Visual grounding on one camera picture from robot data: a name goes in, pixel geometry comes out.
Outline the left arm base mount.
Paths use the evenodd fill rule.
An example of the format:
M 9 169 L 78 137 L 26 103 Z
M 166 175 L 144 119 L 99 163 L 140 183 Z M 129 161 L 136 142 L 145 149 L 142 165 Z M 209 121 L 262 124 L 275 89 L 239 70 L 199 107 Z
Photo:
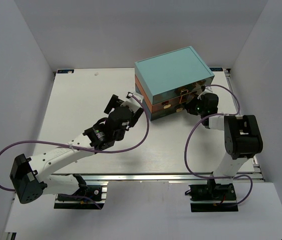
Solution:
M 100 184 L 88 184 L 79 174 L 73 174 L 75 191 L 57 194 L 54 209 L 101 210 L 105 203 L 105 187 Z

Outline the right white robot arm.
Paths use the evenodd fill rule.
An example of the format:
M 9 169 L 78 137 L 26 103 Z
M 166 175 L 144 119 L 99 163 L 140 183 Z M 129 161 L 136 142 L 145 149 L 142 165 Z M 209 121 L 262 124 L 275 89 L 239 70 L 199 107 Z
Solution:
M 256 117 L 219 113 L 218 102 L 216 94 L 202 93 L 184 107 L 187 113 L 201 117 L 186 140 L 184 163 L 192 175 L 207 180 L 207 189 L 211 194 L 223 192 L 233 186 L 232 182 L 242 165 L 263 150 L 263 141 Z M 226 153 L 217 169 L 209 177 L 193 172 L 187 160 L 190 138 L 200 124 L 207 129 L 220 130 L 224 133 Z

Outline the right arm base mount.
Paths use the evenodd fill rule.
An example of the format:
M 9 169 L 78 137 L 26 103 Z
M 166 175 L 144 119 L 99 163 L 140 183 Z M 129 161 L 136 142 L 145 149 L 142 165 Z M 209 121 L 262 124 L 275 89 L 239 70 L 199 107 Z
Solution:
M 219 184 L 208 179 L 205 184 L 189 185 L 184 193 L 190 197 L 192 213 L 237 212 L 237 200 L 233 183 Z

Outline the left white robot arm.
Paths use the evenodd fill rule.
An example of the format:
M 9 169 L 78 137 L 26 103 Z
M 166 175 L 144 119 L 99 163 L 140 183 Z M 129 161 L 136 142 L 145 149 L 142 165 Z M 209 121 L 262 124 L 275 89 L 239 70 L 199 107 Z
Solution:
M 73 195 L 86 186 L 79 174 L 54 176 L 54 172 L 97 151 L 111 148 L 115 142 L 124 138 L 125 132 L 132 128 L 144 110 L 140 105 L 144 97 L 136 92 L 128 93 L 126 101 L 112 95 L 104 112 L 107 117 L 98 120 L 92 127 L 84 130 L 68 142 L 67 147 L 57 147 L 51 151 L 26 157 L 15 157 L 10 179 L 21 204 L 28 204 L 42 195 Z

